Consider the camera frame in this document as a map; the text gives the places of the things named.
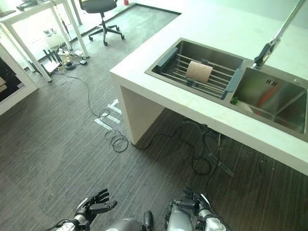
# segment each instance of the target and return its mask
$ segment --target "white floor tape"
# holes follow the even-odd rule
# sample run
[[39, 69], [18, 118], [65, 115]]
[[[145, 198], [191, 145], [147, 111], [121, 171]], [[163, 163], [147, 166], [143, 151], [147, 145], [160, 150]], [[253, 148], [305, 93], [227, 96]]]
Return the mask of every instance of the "white floor tape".
[[110, 120], [116, 122], [117, 124], [121, 123], [120, 120], [118, 120], [117, 118], [114, 118], [112, 115], [107, 115], [106, 117], [107, 117], [108, 119], [110, 119]]
[[96, 123], [98, 123], [99, 125], [102, 125], [104, 128], [108, 129], [108, 130], [112, 130], [112, 127], [104, 124], [99, 118], [94, 120]]
[[121, 110], [115, 107], [115, 105], [117, 105], [118, 103], [119, 103], [119, 100], [115, 99], [111, 104], [108, 104], [107, 107], [114, 110], [115, 112], [118, 112], [119, 114], [122, 114]]

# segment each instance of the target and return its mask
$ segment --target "chair base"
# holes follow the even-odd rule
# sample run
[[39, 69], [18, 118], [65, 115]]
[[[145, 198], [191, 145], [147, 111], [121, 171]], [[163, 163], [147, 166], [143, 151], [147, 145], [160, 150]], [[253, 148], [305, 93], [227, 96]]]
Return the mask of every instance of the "chair base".
[[102, 25], [98, 27], [101, 27], [101, 29], [89, 34], [89, 39], [91, 41], [93, 41], [93, 37], [92, 37], [93, 35], [96, 35], [102, 32], [103, 32], [103, 43], [105, 46], [108, 46], [108, 43], [105, 41], [107, 32], [121, 35], [121, 39], [125, 39], [125, 36], [121, 33], [120, 28], [117, 25], [106, 26], [104, 20], [102, 20]]

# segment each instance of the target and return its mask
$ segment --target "dish drying rack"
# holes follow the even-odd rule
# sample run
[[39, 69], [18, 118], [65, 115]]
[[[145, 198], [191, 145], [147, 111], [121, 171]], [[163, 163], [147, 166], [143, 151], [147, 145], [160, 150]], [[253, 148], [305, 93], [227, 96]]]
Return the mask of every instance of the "dish drying rack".
[[[186, 77], [188, 65], [191, 61], [213, 67], [207, 83], [202, 83]], [[171, 49], [171, 51], [158, 62], [155, 70], [156, 73], [166, 78], [222, 100], [226, 97], [228, 92], [235, 90], [242, 76], [242, 71], [239, 68], [233, 70], [206, 59], [201, 59], [200, 61], [192, 59], [180, 54], [177, 47]]]

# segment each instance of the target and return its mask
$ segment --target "green object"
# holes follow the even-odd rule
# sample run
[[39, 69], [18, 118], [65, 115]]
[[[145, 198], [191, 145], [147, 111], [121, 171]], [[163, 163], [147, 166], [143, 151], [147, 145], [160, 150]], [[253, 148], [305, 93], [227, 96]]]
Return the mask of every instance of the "green object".
[[231, 104], [233, 104], [233, 105], [236, 105], [236, 103], [238, 102], [238, 100], [239, 100], [239, 97], [233, 97], [232, 99], [231, 99], [231, 101], [230, 101], [230, 103]]

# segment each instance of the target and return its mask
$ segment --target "white counter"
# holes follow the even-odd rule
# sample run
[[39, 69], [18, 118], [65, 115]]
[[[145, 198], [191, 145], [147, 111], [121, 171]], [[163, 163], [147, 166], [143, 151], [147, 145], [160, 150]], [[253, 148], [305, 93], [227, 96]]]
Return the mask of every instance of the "white counter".
[[[253, 59], [282, 25], [220, 5], [188, 2], [179, 1], [173, 9], [166, 4], [182, 14], [111, 70], [129, 138], [137, 142], [167, 107], [308, 175], [307, 142], [144, 73], [179, 38]], [[308, 80], [307, 38], [308, 30], [289, 26], [266, 64]], [[132, 107], [140, 106], [132, 114]]]

